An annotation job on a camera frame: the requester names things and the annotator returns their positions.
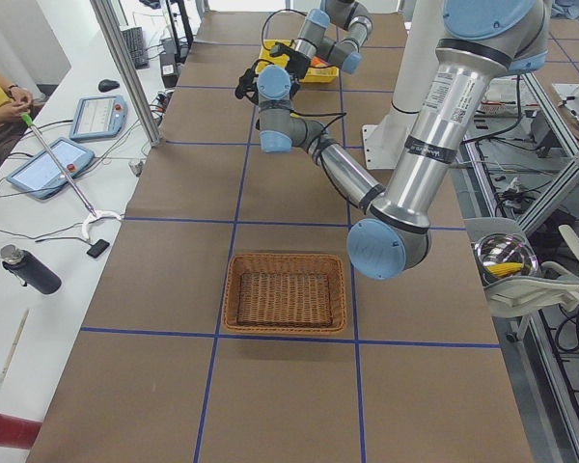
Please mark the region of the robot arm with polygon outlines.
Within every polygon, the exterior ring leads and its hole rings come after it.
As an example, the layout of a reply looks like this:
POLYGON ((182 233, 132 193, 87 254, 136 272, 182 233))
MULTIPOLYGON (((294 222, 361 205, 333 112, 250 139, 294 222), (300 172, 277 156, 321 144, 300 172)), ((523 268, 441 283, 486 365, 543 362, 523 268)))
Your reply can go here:
POLYGON ((361 47, 371 33, 371 15, 358 1, 321 1, 306 14, 290 45, 275 42, 270 56, 287 56, 286 71, 295 79, 307 75, 314 58, 354 73, 362 61, 361 47))
POLYGON ((363 211, 348 234, 347 252, 360 273, 376 280, 394 278, 427 256, 428 209, 490 82, 545 61, 547 1, 446 1, 437 11, 443 25, 434 48, 438 66, 387 185, 354 161, 322 123, 292 113, 291 92, 313 58, 347 73, 359 66, 372 32, 363 5, 322 2, 287 49, 289 64, 269 65, 257 79, 262 150, 303 149, 363 211))

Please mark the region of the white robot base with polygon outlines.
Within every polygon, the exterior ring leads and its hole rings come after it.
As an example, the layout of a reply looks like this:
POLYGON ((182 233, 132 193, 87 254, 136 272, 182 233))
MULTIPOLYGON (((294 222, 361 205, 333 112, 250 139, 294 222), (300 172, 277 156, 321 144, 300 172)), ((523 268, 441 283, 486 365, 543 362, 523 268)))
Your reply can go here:
POLYGON ((363 127, 363 148, 369 170, 397 166, 439 66, 435 47, 445 32, 443 4, 442 0, 416 2, 390 111, 379 124, 363 127))

